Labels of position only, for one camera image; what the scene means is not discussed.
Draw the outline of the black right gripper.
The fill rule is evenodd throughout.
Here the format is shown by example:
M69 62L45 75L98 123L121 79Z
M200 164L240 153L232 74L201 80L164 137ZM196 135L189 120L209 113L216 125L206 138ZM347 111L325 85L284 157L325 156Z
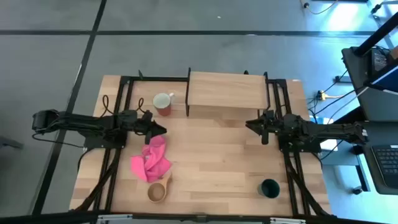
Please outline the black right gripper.
M261 143L267 145L269 143L269 132L280 131L280 121L276 118L274 110L267 110L263 112L261 119L246 121L246 127L261 136Z

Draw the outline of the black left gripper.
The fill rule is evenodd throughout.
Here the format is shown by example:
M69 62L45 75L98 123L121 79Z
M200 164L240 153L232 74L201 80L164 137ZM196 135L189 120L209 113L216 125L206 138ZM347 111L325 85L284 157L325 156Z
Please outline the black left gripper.
M162 135L167 132L166 128L152 121L153 114L146 110L141 118L134 123L133 132L139 136L145 136L144 143L149 144L150 140L156 135Z

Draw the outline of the red mug white handle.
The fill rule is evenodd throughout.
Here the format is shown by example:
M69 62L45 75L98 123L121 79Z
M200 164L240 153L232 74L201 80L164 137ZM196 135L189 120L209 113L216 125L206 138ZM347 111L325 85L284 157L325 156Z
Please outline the red mug white handle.
M152 104L161 116L171 114L174 93L158 93L153 97Z

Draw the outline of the pink cloth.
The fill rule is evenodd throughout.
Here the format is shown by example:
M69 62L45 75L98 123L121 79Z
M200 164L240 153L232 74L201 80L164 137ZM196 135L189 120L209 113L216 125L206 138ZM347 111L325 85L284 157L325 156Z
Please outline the pink cloth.
M159 180L172 166L165 157L165 151L164 137L153 137L149 144L143 146L141 155L131 157L131 172L147 183Z

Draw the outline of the dark green cup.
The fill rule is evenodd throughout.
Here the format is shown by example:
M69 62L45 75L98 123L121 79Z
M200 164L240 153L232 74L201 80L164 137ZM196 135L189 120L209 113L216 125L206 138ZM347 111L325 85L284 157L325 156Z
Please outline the dark green cup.
M273 179L265 179L258 185L257 192L267 198L276 198L280 194L280 186Z

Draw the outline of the wooden cup with handle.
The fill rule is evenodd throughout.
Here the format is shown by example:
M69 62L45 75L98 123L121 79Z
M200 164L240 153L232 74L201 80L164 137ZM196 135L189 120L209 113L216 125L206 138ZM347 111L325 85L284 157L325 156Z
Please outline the wooden cup with handle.
M168 172L158 181L153 182L147 191L148 199L152 203L160 203L165 200L167 196L167 188L169 182L172 180L172 173Z

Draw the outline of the wooden shelf black legs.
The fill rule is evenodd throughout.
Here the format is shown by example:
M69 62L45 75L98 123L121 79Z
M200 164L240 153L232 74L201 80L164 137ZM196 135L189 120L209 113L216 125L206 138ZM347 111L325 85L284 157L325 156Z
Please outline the wooden shelf black legs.
M190 73L187 105L264 110L269 106L266 78L238 73Z

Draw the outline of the grey desk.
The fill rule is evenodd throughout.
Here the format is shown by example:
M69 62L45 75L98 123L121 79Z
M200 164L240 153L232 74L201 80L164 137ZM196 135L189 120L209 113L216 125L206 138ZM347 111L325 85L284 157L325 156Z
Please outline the grey desk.
M338 121L380 121L398 122L398 95L386 93L381 90L363 86L367 80L368 59L356 56L353 48L345 48L341 51L343 63L348 71L359 106L343 115Z

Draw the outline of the black keyboard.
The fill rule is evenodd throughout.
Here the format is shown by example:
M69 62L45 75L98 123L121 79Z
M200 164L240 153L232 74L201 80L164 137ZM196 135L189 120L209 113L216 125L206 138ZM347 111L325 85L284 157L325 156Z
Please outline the black keyboard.
M372 146L371 151L385 185L398 189L398 145Z

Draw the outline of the black crossbar silver brackets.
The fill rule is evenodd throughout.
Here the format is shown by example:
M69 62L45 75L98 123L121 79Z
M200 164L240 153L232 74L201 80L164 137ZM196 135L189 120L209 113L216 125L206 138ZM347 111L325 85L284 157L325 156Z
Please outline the black crossbar silver brackets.
M0 224L82 224L94 221L116 220L178 220L180 222L261 222L265 224L386 224L350 220L334 216L319 217L313 215L297 215L292 217L277 216L242 216L242 215L176 215L149 213L106 213L104 210L87 212L48 213L40 215L24 215L18 217L2 217Z

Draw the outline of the grey floor object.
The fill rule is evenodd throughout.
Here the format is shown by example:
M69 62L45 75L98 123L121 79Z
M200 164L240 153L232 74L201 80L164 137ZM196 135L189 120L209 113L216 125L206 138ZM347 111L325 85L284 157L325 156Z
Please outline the grey floor object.
M16 149L22 149L24 145L23 145L23 143L20 143L13 139L9 139L4 136L0 136L0 148L6 147L6 146L13 147Z

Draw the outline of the black aluminium table frame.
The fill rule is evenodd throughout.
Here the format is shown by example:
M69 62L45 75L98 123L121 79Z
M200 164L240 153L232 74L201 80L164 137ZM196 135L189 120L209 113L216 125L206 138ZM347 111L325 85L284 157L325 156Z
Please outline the black aluminium table frame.
M187 105L189 71L186 77L103 77L99 96L109 96L110 108L133 109L139 99L143 109L153 110L153 97L174 93L171 114L154 114L157 123L167 129L165 157L172 163L167 196L152 203L147 196L149 184L131 172L131 157L138 156L144 139L128 134L124 148L97 148L81 160L70 208L77 208L89 196L104 174L106 166L116 163L116 173L105 184L94 209L114 213L176 215L278 216L312 215L314 209L287 173L290 161L324 210L329 201L316 157L306 152L286 153L278 139L270 136L268 145L245 126L263 110ZM300 80L266 78L269 106L278 116L287 113L308 119ZM280 186L276 198L257 192L265 179Z

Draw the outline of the black diagonal post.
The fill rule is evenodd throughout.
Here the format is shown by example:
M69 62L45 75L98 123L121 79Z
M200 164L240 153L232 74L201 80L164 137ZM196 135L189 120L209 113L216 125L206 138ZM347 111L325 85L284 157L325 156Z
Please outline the black diagonal post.
M359 47L357 47L353 53L356 56L363 56L397 26L398 26L398 12L395 13L390 19L388 19L382 26L380 26L380 28L378 28L378 30L376 30Z

